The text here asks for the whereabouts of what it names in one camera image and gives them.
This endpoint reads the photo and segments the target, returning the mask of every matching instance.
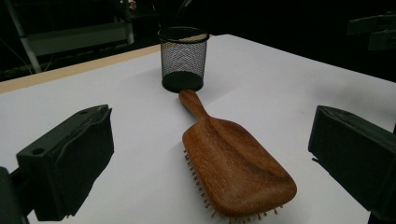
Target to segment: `black mesh pen holder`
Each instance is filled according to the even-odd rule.
[[[161,41],[163,87],[172,92],[198,91],[204,86],[206,43],[203,30],[176,26],[158,32]]]

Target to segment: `screw hole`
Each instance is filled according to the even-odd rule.
[[[36,148],[35,150],[32,151],[33,155],[39,155],[45,151],[44,148]]]

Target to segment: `dark background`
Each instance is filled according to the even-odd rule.
[[[135,21],[136,42],[133,45],[158,44],[158,24],[163,27],[176,24],[174,18],[182,1],[135,1],[138,8],[154,4],[163,16]],[[43,32],[112,20],[109,14],[113,8],[109,1],[74,2],[78,2],[78,7],[76,4],[52,4],[50,8],[33,5],[18,7],[22,12],[22,22],[27,27],[26,32]],[[316,61],[396,82],[395,49],[370,51],[367,49],[369,34],[347,35],[347,23],[350,20],[383,15],[388,11],[396,11],[396,1],[288,0],[269,4],[263,1],[194,0],[184,10],[178,25],[202,28],[212,35],[240,36]],[[29,62],[3,1],[0,2],[0,29],[3,42]],[[21,59],[3,42],[0,42],[0,70],[21,66]]]

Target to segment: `brush head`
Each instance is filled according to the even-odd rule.
[[[265,213],[297,193],[288,172],[237,123],[200,119],[184,132],[183,144],[206,198],[220,215]]]

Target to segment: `white table surface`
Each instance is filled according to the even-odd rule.
[[[219,35],[208,41],[197,93],[211,116],[244,126],[296,182],[297,195],[278,215],[252,223],[367,223],[370,213],[311,161],[308,140],[318,105],[391,132],[395,83]],[[191,177],[181,135],[195,119],[162,87],[160,52],[0,94],[0,165],[12,172],[20,150],[102,104],[113,108],[115,153],[78,213],[61,223],[228,223],[210,217]],[[29,220],[37,223],[34,212]]]

